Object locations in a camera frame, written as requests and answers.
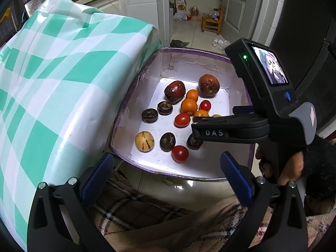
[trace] small wooden stool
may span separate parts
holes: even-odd
[[[201,31],[204,32],[205,28],[215,28],[217,30],[217,35],[220,34],[220,30],[222,29],[222,23],[223,23],[223,18],[224,18],[224,13],[225,9],[222,5],[219,5],[218,7],[219,11],[219,20],[216,21],[214,19],[209,19],[209,18],[202,18],[202,26],[201,26]]]

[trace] orange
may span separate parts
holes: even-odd
[[[209,113],[206,110],[198,110],[194,113],[194,117],[208,117]]]
[[[193,99],[186,98],[181,103],[182,113],[187,113],[188,115],[193,115],[197,111],[197,103]]]
[[[190,98],[193,99],[194,101],[198,100],[198,92],[195,89],[191,89],[187,92],[187,95],[185,96],[185,98]]]

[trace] red tomato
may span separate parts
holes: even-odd
[[[189,151],[186,147],[177,145],[171,150],[171,156],[177,163],[184,163],[189,156]]]
[[[207,112],[211,109],[211,103],[209,100],[203,100],[199,106],[200,110],[205,110]]]
[[[176,116],[174,123],[177,127],[186,127],[190,122],[190,116],[187,113],[180,113]]]

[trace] tiled floor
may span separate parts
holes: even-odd
[[[189,42],[188,47],[223,54],[223,51],[220,51],[211,45],[214,38],[224,40],[222,35],[217,35],[215,32],[201,32],[201,22],[191,20],[186,23],[178,21],[174,22],[174,34],[172,35],[171,40],[174,39],[182,42]]]
[[[115,166],[120,159],[115,159]],[[253,161],[252,173],[261,175],[258,160]],[[192,210],[203,209],[219,200],[233,195],[228,182],[197,182],[177,178],[168,179],[162,175],[151,174],[126,162],[120,168],[135,189],[144,194]]]

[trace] blue button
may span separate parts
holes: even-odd
[[[285,93],[285,97],[288,101],[291,101],[291,95],[288,92]]]

